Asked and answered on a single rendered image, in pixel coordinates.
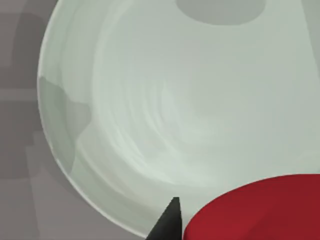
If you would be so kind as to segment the red round object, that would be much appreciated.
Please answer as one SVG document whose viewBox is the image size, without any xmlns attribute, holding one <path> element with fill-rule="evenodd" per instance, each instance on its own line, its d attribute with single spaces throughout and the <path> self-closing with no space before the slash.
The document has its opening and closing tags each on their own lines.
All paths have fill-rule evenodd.
<svg viewBox="0 0 320 240">
<path fill-rule="evenodd" d="M 183 240 L 320 240 L 320 174 L 259 180 L 205 205 Z"/>
</svg>

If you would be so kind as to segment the pale green bowl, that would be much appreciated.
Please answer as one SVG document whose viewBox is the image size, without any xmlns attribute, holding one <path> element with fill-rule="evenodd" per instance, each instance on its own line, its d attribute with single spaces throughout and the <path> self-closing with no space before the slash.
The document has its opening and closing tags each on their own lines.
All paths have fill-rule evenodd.
<svg viewBox="0 0 320 240">
<path fill-rule="evenodd" d="M 258 180 L 320 174 L 320 0 L 57 0 L 37 98 L 77 193 L 146 237 Z"/>
</svg>

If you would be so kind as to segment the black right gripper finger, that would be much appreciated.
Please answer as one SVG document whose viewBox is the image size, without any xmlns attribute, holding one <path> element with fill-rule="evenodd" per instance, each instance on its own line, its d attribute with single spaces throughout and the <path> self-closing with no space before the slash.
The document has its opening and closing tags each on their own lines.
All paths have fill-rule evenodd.
<svg viewBox="0 0 320 240">
<path fill-rule="evenodd" d="M 145 240 L 182 240 L 183 224 L 179 197 L 173 197 Z"/>
</svg>

